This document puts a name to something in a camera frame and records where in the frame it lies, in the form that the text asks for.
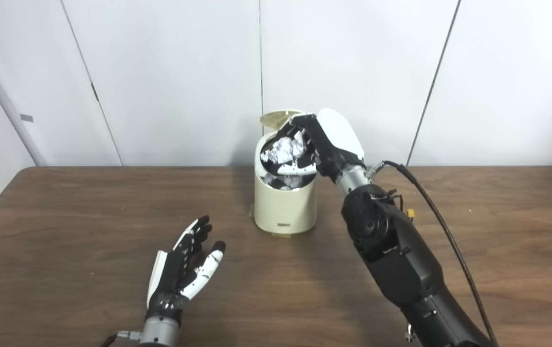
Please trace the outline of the white and black right hand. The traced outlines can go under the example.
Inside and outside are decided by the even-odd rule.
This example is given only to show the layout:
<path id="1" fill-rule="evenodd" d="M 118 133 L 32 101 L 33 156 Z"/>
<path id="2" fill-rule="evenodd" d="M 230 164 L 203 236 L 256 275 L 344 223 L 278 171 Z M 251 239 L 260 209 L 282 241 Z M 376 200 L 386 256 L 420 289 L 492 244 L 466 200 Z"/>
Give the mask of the white and black right hand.
<path id="1" fill-rule="evenodd" d="M 290 160 L 267 160 L 267 172 L 279 176 L 327 176 L 336 184 L 352 169 L 366 171 L 365 152 L 350 123 L 339 112 L 322 108 L 318 113 L 290 116 L 274 141 L 301 140 L 302 154 Z"/>

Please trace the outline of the white and black left hand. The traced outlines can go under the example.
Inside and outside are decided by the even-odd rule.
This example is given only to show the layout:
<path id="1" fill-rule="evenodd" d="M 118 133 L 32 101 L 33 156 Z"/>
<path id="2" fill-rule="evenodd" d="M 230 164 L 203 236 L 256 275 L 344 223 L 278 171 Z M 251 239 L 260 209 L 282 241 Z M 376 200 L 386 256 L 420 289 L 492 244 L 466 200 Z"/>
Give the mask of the white and black left hand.
<path id="1" fill-rule="evenodd" d="M 225 242 L 214 242 L 203 259 L 196 259 L 212 228 L 210 217 L 201 216 L 182 231 L 170 250 L 158 251 L 148 284 L 146 320 L 169 318 L 180 323 L 186 306 L 214 276 L 227 248 Z"/>

